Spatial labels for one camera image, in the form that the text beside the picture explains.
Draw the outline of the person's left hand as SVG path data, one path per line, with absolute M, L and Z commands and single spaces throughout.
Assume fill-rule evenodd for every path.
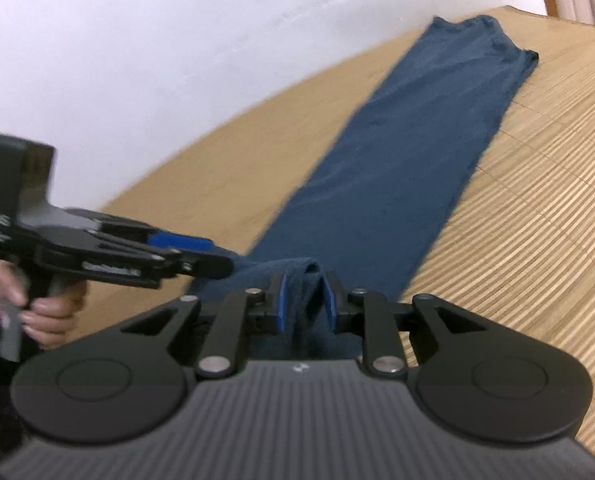
M 88 284 L 76 282 L 57 296 L 30 301 L 15 270 L 12 263 L 0 260 L 0 318 L 4 307 L 11 304 L 20 310 L 19 320 L 24 332 L 40 348 L 62 346 L 75 330 L 77 315 L 85 307 Z

